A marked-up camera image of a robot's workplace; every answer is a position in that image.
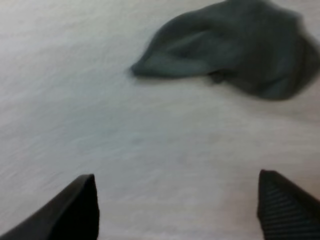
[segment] floor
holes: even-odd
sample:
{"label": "floor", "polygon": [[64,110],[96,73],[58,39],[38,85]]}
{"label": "floor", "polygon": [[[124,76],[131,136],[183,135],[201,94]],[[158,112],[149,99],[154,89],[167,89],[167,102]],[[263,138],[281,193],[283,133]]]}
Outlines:
{"label": "floor", "polygon": [[[320,198],[320,81],[267,102],[134,79],[166,21],[216,0],[0,1],[0,232],[96,176],[100,240],[261,240],[260,169]],[[319,0],[277,0],[320,41]]]}

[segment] white carpet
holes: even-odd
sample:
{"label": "white carpet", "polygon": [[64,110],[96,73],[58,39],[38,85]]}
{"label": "white carpet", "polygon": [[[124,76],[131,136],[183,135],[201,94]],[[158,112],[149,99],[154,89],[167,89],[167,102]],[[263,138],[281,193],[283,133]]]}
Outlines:
{"label": "white carpet", "polygon": [[[0,232],[94,173],[100,240],[260,240],[261,168],[320,197],[320,81],[266,102],[137,82],[155,31],[214,0],[0,1]],[[278,0],[320,41],[319,0]]]}

